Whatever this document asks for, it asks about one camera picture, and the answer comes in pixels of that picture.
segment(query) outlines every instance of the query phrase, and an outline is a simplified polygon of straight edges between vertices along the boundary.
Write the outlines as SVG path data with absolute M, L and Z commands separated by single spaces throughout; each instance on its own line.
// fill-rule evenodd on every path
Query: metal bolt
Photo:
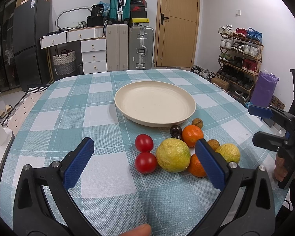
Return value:
M 30 165 L 29 164 L 24 165 L 23 170 L 29 170 L 29 169 L 30 169 Z
M 261 171 L 265 171 L 265 170 L 266 170 L 266 167 L 264 167 L 263 165 L 260 165 L 260 166 L 259 166 L 259 169 L 260 169 Z
M 53 167 L 53 168 L 57 168 L 57 167 L 59 167 L 59 165 L 60 165 L 60 162 L 59 161 L 54 161 L 53 163 L 51 163 L 51 166 Z
M 236 163 L 236 162 L 231 161 L 228 165 L 229 165 L 232 169 L 237 168 L 237 163 Z

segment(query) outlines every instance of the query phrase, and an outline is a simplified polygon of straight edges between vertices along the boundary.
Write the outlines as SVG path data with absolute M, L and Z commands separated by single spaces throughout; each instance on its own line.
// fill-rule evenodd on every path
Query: slipper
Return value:
M 6 112 L 3 110 L 0 110 L 0 119 L 3 119 L 6 116 Z
M 5 109 L 6 109 L 6 112 L 9 113 L 12 111 L 12 106 L 6 105 Z

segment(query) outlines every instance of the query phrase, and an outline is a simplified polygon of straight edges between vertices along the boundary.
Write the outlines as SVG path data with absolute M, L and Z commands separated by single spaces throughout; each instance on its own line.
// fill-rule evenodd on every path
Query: green suitcase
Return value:
M 128 24 L 130 19 L 130 0 L 110 0 L 110 24 L 112 21 Z

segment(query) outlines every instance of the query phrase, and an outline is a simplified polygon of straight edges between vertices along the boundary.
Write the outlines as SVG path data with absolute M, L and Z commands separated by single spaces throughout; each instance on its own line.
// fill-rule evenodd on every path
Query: door frame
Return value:
M 153 62 L 155 67 L 157 67 L 156 63 L 157 63 L 157 51 L 159 46 L 159 25 L 161 23 L 160 18 L 161 18 L 161 0 L 157 0 L 156 30 L 155 30 L 155 43 L 154 43 L 154 56 L 153 56 Z M 196 25 L 196 36 L 194 39 L 193 63 L 194 63 L 194 56 L 196 54 L 196 47 L 197 47 L 199 18 L 200 18 L 200 0 L 198 0 L 197 23 L 196 23 L 197 25 Z

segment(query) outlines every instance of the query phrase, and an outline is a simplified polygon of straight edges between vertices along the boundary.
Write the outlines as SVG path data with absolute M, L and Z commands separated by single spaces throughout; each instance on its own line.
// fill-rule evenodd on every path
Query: beige plate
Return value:
M 115 104 L 128 119 L 157 128 L 183 123 L 196 110 L 196 102 L 187 91 L 160 81 L 123 86 L 115 94 Z

